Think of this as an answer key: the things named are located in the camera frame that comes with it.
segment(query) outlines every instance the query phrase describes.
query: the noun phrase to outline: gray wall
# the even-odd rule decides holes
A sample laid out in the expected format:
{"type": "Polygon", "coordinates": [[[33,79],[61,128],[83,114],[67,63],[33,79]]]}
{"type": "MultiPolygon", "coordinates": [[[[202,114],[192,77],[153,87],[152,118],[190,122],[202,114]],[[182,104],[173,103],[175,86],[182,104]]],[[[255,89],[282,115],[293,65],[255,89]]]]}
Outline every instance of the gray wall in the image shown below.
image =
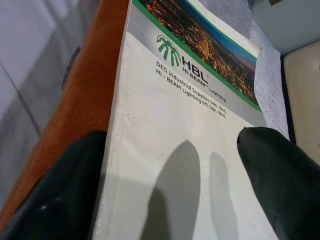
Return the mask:
{"type": "Polygon", "coordinates": [[[320,0],[255,0],[253,17],[282,54],[320,40],[320,0]]]}

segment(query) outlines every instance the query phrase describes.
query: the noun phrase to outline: white fabric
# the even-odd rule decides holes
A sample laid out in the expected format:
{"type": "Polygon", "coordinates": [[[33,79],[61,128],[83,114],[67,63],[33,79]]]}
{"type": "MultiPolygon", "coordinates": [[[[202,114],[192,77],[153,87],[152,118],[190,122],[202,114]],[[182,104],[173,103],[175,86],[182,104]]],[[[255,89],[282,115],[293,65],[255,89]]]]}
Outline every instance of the white fabric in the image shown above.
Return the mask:
{"type": "Polygon", "coordinates": [[[45,127],[59,102],[67,59],[81,46],[98,3],[0,1],[0,209],[38,140],[37,128],[45,127]]]}
{"type": "MultiPolygon", "coordinates": [[[[99,0],[3,0],[2,64],[42,130],[58,104],[68,57],[81,45],[99,0]]],[[[255,92],[267,125],[288,138],[280,54],[255,24],[247,0],[201,0],[216,16],[262,47],[255,92]]],[[[0,67],[0,208],[38,139],[21,100],[0,67]]]]}

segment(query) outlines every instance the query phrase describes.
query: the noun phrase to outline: catalog cover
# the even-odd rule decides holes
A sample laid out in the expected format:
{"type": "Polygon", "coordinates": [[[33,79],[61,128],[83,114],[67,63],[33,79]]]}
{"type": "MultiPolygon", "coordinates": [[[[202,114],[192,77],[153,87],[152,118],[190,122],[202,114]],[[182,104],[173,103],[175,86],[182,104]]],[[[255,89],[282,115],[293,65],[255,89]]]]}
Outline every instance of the catalog cover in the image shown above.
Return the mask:
{"type": "Polygon", "coordinates": [[[277,239],[237,151],[259,51],[197,0],[130,3],[93,239],[277,239]]]}

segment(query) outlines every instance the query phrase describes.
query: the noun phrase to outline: green logo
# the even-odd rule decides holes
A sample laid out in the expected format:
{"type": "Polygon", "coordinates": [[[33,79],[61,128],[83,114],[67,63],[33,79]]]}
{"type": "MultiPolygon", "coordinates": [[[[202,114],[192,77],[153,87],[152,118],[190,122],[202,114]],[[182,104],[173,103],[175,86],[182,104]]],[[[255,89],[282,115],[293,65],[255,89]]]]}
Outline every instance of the green logo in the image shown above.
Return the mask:
{"type": "Polygon", "coordinates": [[[175,48],[174,44],[165,36],[159,35],[156,38],[156,43],[158,45],[158,50],[163,53],[163,58],[167,62],[170,62],[172,66],[179,66],[181,62],[180,54],[175,48]]]}

